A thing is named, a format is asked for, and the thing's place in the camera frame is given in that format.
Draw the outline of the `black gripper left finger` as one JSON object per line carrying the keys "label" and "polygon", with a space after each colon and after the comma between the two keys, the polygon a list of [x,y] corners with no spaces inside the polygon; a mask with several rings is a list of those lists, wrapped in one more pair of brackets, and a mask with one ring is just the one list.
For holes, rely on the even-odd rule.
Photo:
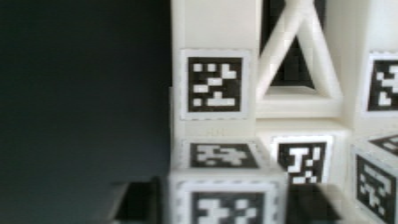
{"label": "black gripper left finger", "polygon": [[163,224],[160,178],[119,182],[115,187],[112,224]]}

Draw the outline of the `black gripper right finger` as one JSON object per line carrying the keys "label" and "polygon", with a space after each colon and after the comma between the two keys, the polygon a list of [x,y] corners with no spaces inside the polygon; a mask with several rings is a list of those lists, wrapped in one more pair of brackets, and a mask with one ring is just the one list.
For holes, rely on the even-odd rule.
{"label": "black gripper right finger", "polygon": [[337,224],[339,213],[316,184],[288,188],[286,224]]}

